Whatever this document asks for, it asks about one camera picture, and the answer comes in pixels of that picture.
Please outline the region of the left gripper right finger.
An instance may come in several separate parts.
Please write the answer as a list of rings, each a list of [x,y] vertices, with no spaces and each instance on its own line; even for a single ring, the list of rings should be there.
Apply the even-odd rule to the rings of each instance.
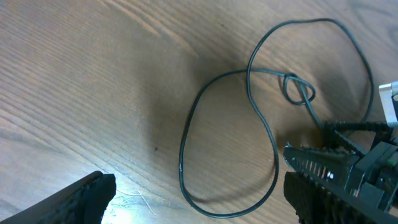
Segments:
[[[397,217],[371,208],[339,189],[328,189],[298,172],[287,172],[284,197],[299,223],[397,223]]]

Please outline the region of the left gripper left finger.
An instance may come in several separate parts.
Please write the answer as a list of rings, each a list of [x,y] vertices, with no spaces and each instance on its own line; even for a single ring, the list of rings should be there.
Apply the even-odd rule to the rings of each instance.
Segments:
[[[115,195],[115,175],[94,171],[2,223],[101,224],[104,212]]]

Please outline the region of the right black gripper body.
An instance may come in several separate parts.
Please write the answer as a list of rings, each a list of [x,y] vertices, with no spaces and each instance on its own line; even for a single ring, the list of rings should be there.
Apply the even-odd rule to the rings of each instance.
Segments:
[[[363,156],[344,157],[343,189],[373,208],[388,212],[397,200],[397,139],[381,141]]]

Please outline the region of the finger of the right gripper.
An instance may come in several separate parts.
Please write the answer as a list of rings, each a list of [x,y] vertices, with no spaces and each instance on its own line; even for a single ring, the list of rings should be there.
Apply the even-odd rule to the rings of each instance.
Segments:
[[[287,145],[283,152],[286,163],[296,172],[315,175],[343,189],[359,156],[345,152],[326,151]]]
[[[322,138],[324,146],[327,149],[336,150],[339,147],[342,147],[347,153],[364,156],[368,151],[350,139],[350,136],[353,133],[374,133],[373,140],[369,148],[369,151],[371,151],[380,142],[391,143],[393,130],[394,128],[388,126],[386,123],[374,121],[362,123],[330,121],[323,123]]]

